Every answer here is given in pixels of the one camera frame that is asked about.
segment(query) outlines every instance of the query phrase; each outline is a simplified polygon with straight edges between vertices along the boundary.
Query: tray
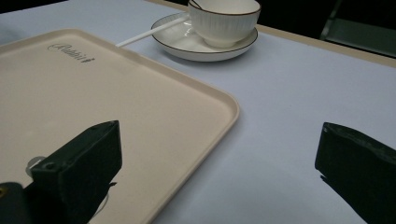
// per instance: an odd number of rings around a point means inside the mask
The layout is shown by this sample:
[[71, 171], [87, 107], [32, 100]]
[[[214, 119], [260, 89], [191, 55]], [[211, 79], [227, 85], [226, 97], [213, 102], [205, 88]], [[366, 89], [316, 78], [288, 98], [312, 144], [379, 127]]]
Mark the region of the tray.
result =
[[228, 93], [76, 29], [0, 47], [0, 182], [94, 124], [120, 121], [123, 164], [99, 223], [150, 222], [232, 128]]

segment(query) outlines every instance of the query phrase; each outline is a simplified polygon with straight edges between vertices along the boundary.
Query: black object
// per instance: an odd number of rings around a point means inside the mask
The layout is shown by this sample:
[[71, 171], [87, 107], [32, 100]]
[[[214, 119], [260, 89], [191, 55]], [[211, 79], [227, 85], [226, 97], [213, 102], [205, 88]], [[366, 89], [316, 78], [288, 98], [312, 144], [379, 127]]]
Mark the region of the black object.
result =
[[315, 167], [367, 223], [396, 223], [396, 151], [348, 127], [323, 124]]
[[86, 224], [121, 165], [119, 122], [92, 126], [35, 165], [25, 189], [0, 184], [0, 224]]

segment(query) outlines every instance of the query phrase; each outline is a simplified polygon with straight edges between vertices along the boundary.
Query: white saucer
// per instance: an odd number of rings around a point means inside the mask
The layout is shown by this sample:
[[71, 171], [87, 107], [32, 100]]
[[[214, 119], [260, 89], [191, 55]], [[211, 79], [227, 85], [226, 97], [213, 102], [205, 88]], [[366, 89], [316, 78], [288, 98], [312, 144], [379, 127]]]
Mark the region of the white saucer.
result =
[[[151, 29], [182, 17], [183, 15], [185, 15], [184, 12], [164, 17], [154, 22]], [[245, 53], [256, 41], [258, 35], [257, 29], [255, 28], [247, 38], [237, 42], [230, 48], [214, 48], [207, 45], [205, 41], [194, 32], [191, 21], [186, 21], [160, 31], [154, 34], [153, 37], [166, 52], [178, 58], [197, 62], [216, 62], [231, 59]]]

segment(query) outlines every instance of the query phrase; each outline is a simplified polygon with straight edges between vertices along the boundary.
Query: spoon handle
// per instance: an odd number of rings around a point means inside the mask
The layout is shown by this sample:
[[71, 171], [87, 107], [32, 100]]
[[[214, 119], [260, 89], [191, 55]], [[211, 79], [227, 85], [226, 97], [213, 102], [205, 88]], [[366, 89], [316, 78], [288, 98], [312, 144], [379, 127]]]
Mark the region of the spoon handle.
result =
[[149, 35], [153, 35], [153, 34], [155, 34], [157, 32], [160, 32], [160, 31], [162, 31], [164, 29], [168, 29], [169, 27], [172, 27], [174, 25], [180, 24], [180, 23], [182, 23], [184, 21], [187, 21], [189, 19], [190, 19], [190, 15], [187, 14], [187, 15], [185, 15], [183, 17], [180, 17], [180, 18], [177, 18], [177, 19], [175, 19], [173, 21], [170, 21], [170, 22], [168, 22], [168, 23], [166, 23], [164, 25], [161, 25], [161, 26], [158, 26], [158, 27], [156, 27], [154, 29], [151, 29], [151, 30], [149, 30], [149, 31], [147, 31], [147, 32], [145, 32], [143, 34], [136, 35], [136, 36], [134, 36], [134, 37], [132, 37], [130, 39], [122, 41], [119, 44], [117, 44], [116, 47], [121, 48], [121, 47], [124, 47], [126, 45], [132, 44], [132, 43], [134, 43], [134, 42], [136, 42], [136, 41], [138, 41], [140, 39], [148, 37]]

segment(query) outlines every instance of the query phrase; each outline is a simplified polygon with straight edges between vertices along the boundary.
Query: cup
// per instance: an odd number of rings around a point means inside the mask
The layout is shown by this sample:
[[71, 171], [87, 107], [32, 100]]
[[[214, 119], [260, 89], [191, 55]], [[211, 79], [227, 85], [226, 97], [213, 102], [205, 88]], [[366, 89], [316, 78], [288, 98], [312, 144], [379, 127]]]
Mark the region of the cup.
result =
[[247, 37], [262, 10], [255, 0], [199, 0], [199, 6], [190, 0], [188, 8], [195, 32], [215, 48], [229, 48]]

